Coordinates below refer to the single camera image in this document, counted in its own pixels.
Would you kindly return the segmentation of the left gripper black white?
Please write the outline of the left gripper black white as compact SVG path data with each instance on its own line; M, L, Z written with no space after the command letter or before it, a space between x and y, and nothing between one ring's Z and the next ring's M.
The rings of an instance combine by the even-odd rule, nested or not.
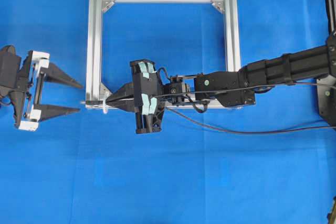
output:
M31 50L28 52L28 56L18 71L16 87L14 91L10 92L10 101L14 107L15 127L19 130L35 131L39 126L39 122L80 111L79 108L66 106L50 104L32 105L30 112L27 114L28 119L22 121L25 100L30 100L29 89L34 83L33 81L29 81L29 77L33 76L33 74L30 74L31 68L36 72L36 75L43 74L46 82L59 83L78 89L83 88L79 82L55 64L49 63L49 58L49 53Z

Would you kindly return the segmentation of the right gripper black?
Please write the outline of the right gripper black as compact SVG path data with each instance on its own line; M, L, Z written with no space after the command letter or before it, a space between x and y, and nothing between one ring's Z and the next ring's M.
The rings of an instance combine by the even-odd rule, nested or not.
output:
M130 62L130 67L132 82L111 94L107 98L107 105L135 113L136 133L160 132L165 102L158 97L163 94L163 83L155 63L141 59Z

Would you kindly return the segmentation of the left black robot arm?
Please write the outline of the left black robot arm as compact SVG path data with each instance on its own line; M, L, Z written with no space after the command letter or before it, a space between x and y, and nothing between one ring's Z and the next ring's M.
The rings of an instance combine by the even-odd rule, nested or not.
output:
M59 116L77 113L78 108L41 104L45 82L63 84L81 89L71 76L50 62L50 54L30 50L24 61L16 54L12 45L1 49L1 106L13 106L14 127L24 131L35 131L39 123Z

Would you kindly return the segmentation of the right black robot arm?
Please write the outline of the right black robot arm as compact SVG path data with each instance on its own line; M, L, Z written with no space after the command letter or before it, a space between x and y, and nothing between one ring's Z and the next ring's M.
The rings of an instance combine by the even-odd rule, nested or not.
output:
M185 83L187 76L171 76L163 83L160 74L165 69L156 69L150 60L132 61L130 67L131 82L101 101L86 101L86 105L132 112L138 134L155 133L161 130L164 111L175 106L190 105L204 113L212 101L224 108L253 105L256 94L276 86L307 85L311 78L334 77L335 34L330 34L323 46L256 61L235 72L192 75L193 87Z

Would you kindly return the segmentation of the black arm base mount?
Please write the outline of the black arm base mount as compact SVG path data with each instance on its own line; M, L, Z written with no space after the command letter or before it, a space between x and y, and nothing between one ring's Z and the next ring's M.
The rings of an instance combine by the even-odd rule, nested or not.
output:
M325 0L329 35L326 39L330 74L317 79L319 115L330 126L335 127L335 0Z

